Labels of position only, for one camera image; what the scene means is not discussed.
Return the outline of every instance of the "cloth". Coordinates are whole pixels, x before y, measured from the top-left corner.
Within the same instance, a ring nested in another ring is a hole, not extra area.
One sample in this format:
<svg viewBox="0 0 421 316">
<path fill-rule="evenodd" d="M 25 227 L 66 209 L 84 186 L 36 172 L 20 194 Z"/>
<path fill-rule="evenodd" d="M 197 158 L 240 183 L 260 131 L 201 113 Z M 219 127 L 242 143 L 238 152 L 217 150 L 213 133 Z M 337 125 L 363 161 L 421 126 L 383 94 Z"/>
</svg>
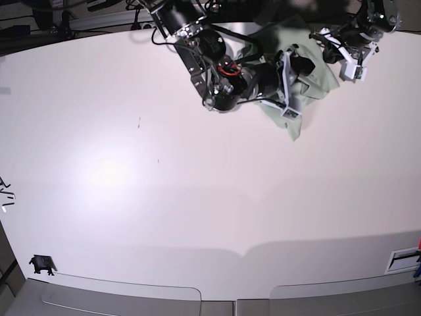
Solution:
<svg viewBox="0 0 421 316">
<path fill-rule="evenodd" d="M 316 100 L 323 99 L 330 91 L 339 87 L 335 75 L 323 60 L 322 50 L 315 40 L 309 38 L 310 30 L 300 16 L 294 16 L 282 23 L 265 26 L 257 33 L 250 35 L 259 40 L 264 47 L 265 55 L 275 55 L 278 51 L 286 51 L 293 44 L 297 44 L 299 56 L 309 58 L 316 66 L 309 76 L 299 76 L 291 87 L 292 98 L 303 111 L 305 106 Z M 246 46 L 239 52 L 238 58 L 255 53 L 255 47 Z M 280 116 L 276 109 L 259 103 L 260 108 L 280 128 L 286 128 L 292 140 L 296 140 L 301 133 L 302 117 L 291 122 Z"/>
</svg>

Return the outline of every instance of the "black cable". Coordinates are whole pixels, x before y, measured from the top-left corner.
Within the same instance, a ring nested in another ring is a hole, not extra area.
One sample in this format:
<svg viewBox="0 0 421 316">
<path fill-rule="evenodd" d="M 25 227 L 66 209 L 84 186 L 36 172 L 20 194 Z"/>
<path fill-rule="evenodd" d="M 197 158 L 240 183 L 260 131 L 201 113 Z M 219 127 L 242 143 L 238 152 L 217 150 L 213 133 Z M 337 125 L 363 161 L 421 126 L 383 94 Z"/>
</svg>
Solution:
<svg viewBox="0 0 421 316">
<path fill-rule="evenodd" d="M 102 34 L 112 34 L 113 32 L 108 31 L 91 31 L 91 30 L 72 30 L 75 33 L 102 33 Z"/>
<path fill-rule="evenodd" d="M 140 9 L 136 9 L 136 13 L 134 15 L 134 22 L 132 26 L 130 27 L 131 31 L 141 30 L 142 27 L 140 26 L 139 22 L 137 21 L 139 18 Z"/>
<path fill-rule="evenodd" d="M 213 30 L 215 30 L 217 32 L 224 33 L 228 36 L 232 36 L 233 38 L 238 38 L 238 39 L 243 40 L 243 41 L 248 41 L 249 43 L 252 43 L 253 45 L 256 46 L 257 53 L 236 60 L 235 62 L 238 65 L 243 64 L 243 63 L 247 63 L 249 61 L 257 61 L 263 56 L 263 46 L 258 40 L 254 39 L 254 38 L 251 38 L 249 36 L 243 35 L 243 34 L 238 34 L 238 33 L 235 33 L 233 31 L 227 30 L 226 28 L 222 28 L 221 26 L 217 26 L 217 25 L 214 25 L 214 24 L 209 24 L 209 26 L 210 26 L 210 28 L 212 28 Z"/>
<path fill-rule="evenodd" d="M 209 78 L 208 77 L 209 76 L 208 76 L 207 65 L 206 65 L 205 60 L 203 59 L 203 56 L 201 56 L 200 54 L 198 54 L 198 52 L 196 52 L 194 49 L 188 48 L 187 46 L 184 46 L 184 45 L 181 45 L 181 44 L 177 44 L 177 43 L 166 43 L 166 42 L 165 43 L 157 43 L 154 40 L 154 37 L 155 37 L 155 33 L 156 32 L 157 32 L 157 28 L 155 28 L 153 30 L 153 33 L 152 33 L 152 36 L 151 36 L 151 40 L 152 40 L 152 43 L 153 44 L 155 44 L 155 45 L 169 45 L 169 46 L 174 46 L 174 47 L 180 47 L 182 49 L 185 49 L 186 51 L 189 51 L 190 53 L 194 54 L 195 56 L 197 56 L 200 59 L 200 62 L 203 65 L 203 70 L 205 71 L 205 86 L 206 86 L 206 90 L 205 90 L 204 94 L 202 95 L 202 104 L 203 104 L 203 106 L 205 106 L 205 98 L 206 98 L 206 96 L 209 93 L 209 87 L 208 87 L 208 84 L 209 84 L 208 83 L 208 81 L 209 81 Z"/>
<path fill-rule="evenodd" d="M 238 102 L 237 104 L 245 104 L 245 103 L 251 103 L 251 102 L 256 102 L 256 101 L 268 101 L 268 102 L 271 102 L 273 104 L 276 104 L 281 109 L 284 109 L 285 108 L 285 104 L 280 103 L 280 102 L 275 101 L 275 100 L 272 100 L 272 99 L 269 99 L 268 97 L 259 97 L 257 99 L 251 99 L 251 100 L 247 100 L 247 101 L 241 101 L 241 102 Z"/>
<path fill-rule="evenodd" d="M 0 20 L 0 22 L 3 22 L 3 21 L 10 21 L 10 20 L 17 20 L 17 19 L 19 19 L 19 18 L 33 18 L 34 16 L 33 15 L 23 15 L 23 16 L 17 16 L 16 18 L 2 18 L 1 20 Z"/>
<path fill-rule="evenodd" d="M 71 5 L 65 5 L 63 7 L 57 7 L 57 8 L 46 8 L 46 7 L 34 6 L 33 3 L 36 3 L 37 2 L 36 0 L 20 0 L 20 2 L 22 2 L 24 5 L 26 5 L 27 7 L 31 8 L 35 11 L 54 12 L 54 11 L 64 11 L 64 10 L 72 9 L 74 7 L 78 7 L 80 5 L 83 5 L 83 4 L 87 3 L 87 0 L 81 0 L 81 1 L 73 3 Z"/>
</svg>

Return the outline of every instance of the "white tabletop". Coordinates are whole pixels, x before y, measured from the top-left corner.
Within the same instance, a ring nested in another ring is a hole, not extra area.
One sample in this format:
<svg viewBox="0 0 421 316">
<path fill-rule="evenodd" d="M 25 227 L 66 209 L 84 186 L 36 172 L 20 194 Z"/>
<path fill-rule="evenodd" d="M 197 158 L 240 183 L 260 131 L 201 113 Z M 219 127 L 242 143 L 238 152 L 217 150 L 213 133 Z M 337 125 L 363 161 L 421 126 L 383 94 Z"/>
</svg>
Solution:
<svg viewBox="0 0 421 316">
<path fill-rule="evenodd" d="M 66 275 L 267 298 L 382 275 L 394 248 L 417 245 L 421 37 L 386 35 L 366 82 L 311 105 L 292 142 L 252 104 L 205 110 L 150 36 L 0 61 L 0 176 L 16 194 L 0 220 L 25 277 L 47 280 L 28 262 L 50 255 Z"/>
</svg>

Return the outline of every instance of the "black clip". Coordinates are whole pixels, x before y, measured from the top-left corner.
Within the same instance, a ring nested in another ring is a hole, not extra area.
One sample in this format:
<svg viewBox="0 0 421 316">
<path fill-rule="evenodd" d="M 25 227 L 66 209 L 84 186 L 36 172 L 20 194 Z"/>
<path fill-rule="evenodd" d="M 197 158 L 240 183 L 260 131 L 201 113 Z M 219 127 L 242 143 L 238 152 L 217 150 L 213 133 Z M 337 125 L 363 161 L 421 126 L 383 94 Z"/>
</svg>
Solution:
<svg viewBox="0 0 421 316">
<path fill-rule="evenodd" d="M 34 255 L 34 257 L 31 259 L 31 261 L 29 261 L 29 264 L 33 264 L 35 267 L 35 272 L 37 274 L 41 274 L 42 270 L 47 270 L 48 271 L 48 275 L 53 275 L 53 270 L 57 271 L 53 260 L 51 259 L 51 257 L 47 256 L 47 255 Z"/>
</svg>

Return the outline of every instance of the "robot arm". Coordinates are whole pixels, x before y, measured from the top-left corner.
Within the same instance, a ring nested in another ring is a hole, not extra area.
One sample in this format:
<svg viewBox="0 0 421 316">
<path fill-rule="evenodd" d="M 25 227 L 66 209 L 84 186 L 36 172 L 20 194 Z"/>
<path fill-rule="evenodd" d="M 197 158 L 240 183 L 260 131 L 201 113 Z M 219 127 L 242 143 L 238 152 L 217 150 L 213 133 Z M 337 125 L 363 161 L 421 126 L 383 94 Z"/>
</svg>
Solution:
<svg viewBox="0 0 421 316">
<path fill-rule="evenodd" d="M 225 113 L 235 109 L 237 104 L 246 102 L 241 100 L 259 98 L 278 108 L 281 115 L 289 120 L 300 115 L 291 102 L 290 87 L 298 75 L 308 76 L 314 64 L 310 59 L 298 56 L 296 47 L 292 46 L 286 52 L 280 51 L 274 57 L 265 56 L 264 62 L 261 62 L 259 59 L 264 52 L 259 42 L 219 26 L 204 24 L 206 12 L 197 11 L 191 2 L 141 2 L 151 13 L 164 38 L 177 37 L 178 41 L 173 45 L 207 109 Z M 352 22 L 335 30 L 324 29 L 314 37 L 325 44 L 326 62 L 335 63 L 345 59 L 349 63 L 349 77 L 362 78 L 366 62 L 376 51 L 375 42 L 383 32 L 393 32 L 399 19 L 391 0 L 363 0 Z M 226 54 L 226 44 L 220 33 L 252 43 L 257 53 L 232 60 Z M 278 97 L 280 102 L 272 101 L 272 96 Z"/>
<path fill-rule="evenodd" d="M 344 80 L 364 81 L 367 62 L 379 51 L 383 34 L 400 27 L 401 15 L 394 0 L 364 0 L 355 17 L 336 29 L 323 28 L 313 38 L 325 44 L 324 60 L 334 64 L 343 62 Z"/>
</svg>

